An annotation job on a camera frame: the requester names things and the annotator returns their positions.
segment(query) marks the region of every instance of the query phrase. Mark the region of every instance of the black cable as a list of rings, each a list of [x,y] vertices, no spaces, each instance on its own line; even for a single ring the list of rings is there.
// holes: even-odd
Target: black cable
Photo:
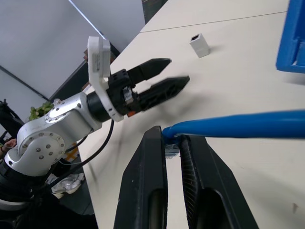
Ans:
[[[88,137],[88,135],[85,136],[85,137],[84,137],[79,143],[77,143],[75,146],[72,146],[71,148],[67,149],[67,150],[66,150],[66,153],[68,153],[68,152],[74,150],[75,148],[79,147],[80,144],[83,143],[83,142],[86,140],[87,137]]]
[[[69,176],[70,174],[74,173],[76,170],[78,170],[79,168],[81,168],[82,166],[84,166],[85,164],[87,164],[88,162],[90,162],[92,159],[94,159],[107,145],[107,143],[110,140],[110,137],[112,135],[112,131],[113,131],[113,126],[114,126],[114,121],[111,120],[111,124],[110,124],[110,129],[109,129],[109,133],[103,143],[103,145],[94,153],[92,154],[89,158],[87,158],[86,160],[84,160],[83,162],[81,162],[80,164],[78,164],[77,166],[75,166],[74,168],[72,168],[71,170],[69,170],[68,172],[64,173],[63,175],[61,175],[59,178],[57,178],[56,180],[54,180],[52,183],[50,183],[47,186],[42,187],[40,190],[38,190],[38,192],[44,192],[45,190],[52,188],[54,185],[58,184],[61,180],[65,179],[67,176]]]

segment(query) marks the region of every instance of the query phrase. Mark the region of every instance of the blue tube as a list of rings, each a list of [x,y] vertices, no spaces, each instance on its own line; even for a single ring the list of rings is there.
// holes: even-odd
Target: blue tube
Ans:
[[[163,130],[165,139],[181,134],[205,137],[305,138],[305,110],[192,120]]]

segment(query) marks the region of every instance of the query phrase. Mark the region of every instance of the white table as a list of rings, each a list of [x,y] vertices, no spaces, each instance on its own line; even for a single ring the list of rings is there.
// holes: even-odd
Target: white table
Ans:
[[[287,11],[289,0],[168,0],[141,32]]]
[[[151,58],[172,63],[142,91],[163,78],[189,74],[174,99],[116,123],[109,144],[84,171],[98,225],[113,228],[124,169],[146,130],[222,115],[305,107],[305,76],[277,71],[275,61],[285,13],[140,33],[112,64],[112,72]],[[202,33],[212,48],[199,59],[189,45]],[[110,122],[80,146],[85,160],[103,143]],[[233,171],[261,229],[304,228],[305,142],[300,140],[216,139],[208,143]],[[186,229],[180,158],[167,161],[168,229]]]

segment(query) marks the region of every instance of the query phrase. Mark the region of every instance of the silver robotic arm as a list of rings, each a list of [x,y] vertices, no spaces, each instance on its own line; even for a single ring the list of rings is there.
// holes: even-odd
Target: silver robotic arm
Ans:
[[[89,37],[89,82],[95,92],[78,93],[19,130],[18,147],[0,163],[0,216],[1,211],[18,212],[27,206],[35,190],[44,186],[51,166],[72,143],[100,129],[109,119],[118,122],[125,115],[130,117],[175,97],[188,83],[188,76],[167,78],[140,94],[132,90],[137,83],[158,75],[170,62],[151,59],[111,74],[110,43]]]

